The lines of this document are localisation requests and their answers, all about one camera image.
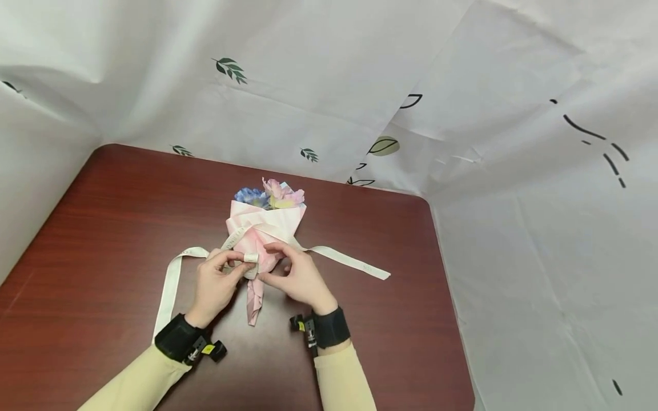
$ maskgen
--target black wrist strap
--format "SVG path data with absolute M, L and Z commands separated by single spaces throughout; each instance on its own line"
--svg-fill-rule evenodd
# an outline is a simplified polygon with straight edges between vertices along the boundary
M 322 349 L 333 347 L 349 338 L 349 329 L 342 308 L 338 307 L 325 316 L 319 316 L 313 311 L 311 317 L 315 325 L 315 339 L 318 347 Z
M 155 346 L 168 358 L 192 365 L 209 340 L 204 329 L 189 325 L 179 314 L 155 336 Z

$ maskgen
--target forearm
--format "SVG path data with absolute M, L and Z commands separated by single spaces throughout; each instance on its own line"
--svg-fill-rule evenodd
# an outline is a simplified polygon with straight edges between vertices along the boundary
M 324 411 L 376 411 L 374 399 L 350 339 L 315 358 Z
M 191 366 L 151 345 L 80 407 L 79 411 L 152 411 Z

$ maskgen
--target leaf pattern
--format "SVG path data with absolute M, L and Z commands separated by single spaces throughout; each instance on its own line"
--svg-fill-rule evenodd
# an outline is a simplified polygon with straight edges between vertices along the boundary
M 9 87 L 10 89 L 14 90 L 14 91 L 17 92 L 18 94 L 22 95 L 23 98 L 27 99 L 27 97 L 25 97 L 25 96 L 22 94 L 22 90 L 19 90 L 19 89 L 15 88 L 14 85 L 13 85 L 12 83 L 10 83 L 10 82 L 5 82 L 5 81 L 3 81 L 3 83 L 5 84 L 5 86 Z
M 409 108 L 415 106 L 416 104 L 418 104 L 418 102 L 420 101 L 421 98 L 422 98 L 422 94 L 410 94 L 406 98 L 405 104 L 401 105 L 400 108 L 401 109 L 409 109 Z
M 352 180 L 352 177 L 350 177 L 347 180 L 347 184 L 349 185 L 357 185 L 359 187 L 365 187 L 366 185 L 370 185 L 374 183 L 374 180 Z
M 245 75 L 242 73 L 244 70 L 240 66 L 238 66 L 237 62 L 233 59 L 229 59 L 228 57 L 224 57 L 222 59 L 216 60 L 215 61 L 215 68 L 217 71 L 219 71 L 222 74 L 227 75 L 231 80 L 235 80 L 238 82 L 238 84 L 246 84 L 247 82 L 245 81 L 247 78 Z
M 383 135 L 374 142 L 368 154 L 374 156 L 382 157 L 393 154 L 394 152 L 400 150 L 400 143 L 396 139 L 388 135 Z
M 311 162 L 318 162 L 318 155 L 311 149 L 302 149 L 299 154 Z
M 171 148 L 174 150 L 174 153 L 176 153 L 178 155 L 182 155 L 182 156 L 185 156 L 185 157 L 194 157 L 192 155 L 192 153 L 190 152 L 190 150 L 186 149 L 185 147 L 183 147 L 181 145 L 173 145 L 173 146 L 171 146 Z

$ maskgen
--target reddish-brown tabletop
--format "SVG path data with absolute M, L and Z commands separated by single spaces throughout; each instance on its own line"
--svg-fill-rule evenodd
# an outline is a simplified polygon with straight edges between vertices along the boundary
M 299 242 L 392 273 L 386 281 L 314 254 L 345 310 L 379 411 L 473 409 L 473 392 L 427 203 L 376 189 L 120 145 L 91 156 L 0 287 L 0 410 L 73 410 L 151 342 L 167 264 L 219 247 L 233 194 L 261 177 L 306 192 Z M 175 310 L 193 297 L 183 263 Z M 255 327 L 246 287 L 218 321 L 228 347 L 204 358 L 159 410 L 320 410 L 306 312 L 266 287 Z

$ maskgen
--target bouquet wrapper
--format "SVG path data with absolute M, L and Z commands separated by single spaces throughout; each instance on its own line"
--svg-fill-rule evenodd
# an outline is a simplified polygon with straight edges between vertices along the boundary
M 294 238 L 305 211 L 304 204 L 299 207 L 264 210 L 237 201 L 231 202 L 230 217 L 226 220 L 229 239 L 237 237 L 238 230 L 246 230 L 232 248 L 243 253 L 245 261 L 257 263 L 254 269 L 245 273 L 245 278 L 249 280 L 247 319 L 251 326 L 256 324 L 258 313 L 263 306 L 263 293 L 265 292 L 263 282 L 257 279 L 256 275 L 272 271 L 276 263 L 284 257 L 280 253 L 268 253 L 263 246 L 275 241 L 289 243 L 290 239 Z M 275 227 L 277 229 L 276 237 L 264 232 L 265 230 L 258 230 L 258 227 Z

